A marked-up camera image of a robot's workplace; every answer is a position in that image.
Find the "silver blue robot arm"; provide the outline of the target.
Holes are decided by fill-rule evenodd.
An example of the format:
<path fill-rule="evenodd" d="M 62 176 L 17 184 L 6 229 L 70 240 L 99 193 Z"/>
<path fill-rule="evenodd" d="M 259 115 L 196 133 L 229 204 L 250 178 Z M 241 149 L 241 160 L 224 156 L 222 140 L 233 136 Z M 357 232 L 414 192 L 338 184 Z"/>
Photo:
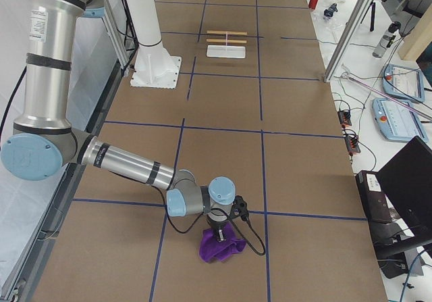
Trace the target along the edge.
<path fill-rule="evenodd" d="M 236 196 L 229 178 L 217 177 L 199 186 L 188 170 L 175 170 L 104 143 L 67 120 L 76 22 L 86 11 L 103 11 L 105 0 L 30 0 L 30 4 L 24 111 L 1 148 L 4 167 L 31 181 L 44 180 L 67 163 L 109 170 L 166 191 L 169 216 L 201 213 L 213 237 L 226 241 Z"/>

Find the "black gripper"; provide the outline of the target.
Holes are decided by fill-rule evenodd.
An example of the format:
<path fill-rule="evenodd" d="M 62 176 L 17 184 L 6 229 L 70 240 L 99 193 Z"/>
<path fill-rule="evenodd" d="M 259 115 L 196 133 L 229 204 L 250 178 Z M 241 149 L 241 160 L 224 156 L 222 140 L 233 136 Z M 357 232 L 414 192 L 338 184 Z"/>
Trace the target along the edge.
<path fill-rule="evenodd" d="M 216 241 L 225 241 L 225 227 L 230 222 L 230 213 L 224 210 L 211 210 L 207 214 L 207 223 L 213 231 L 213 238 Z"/>

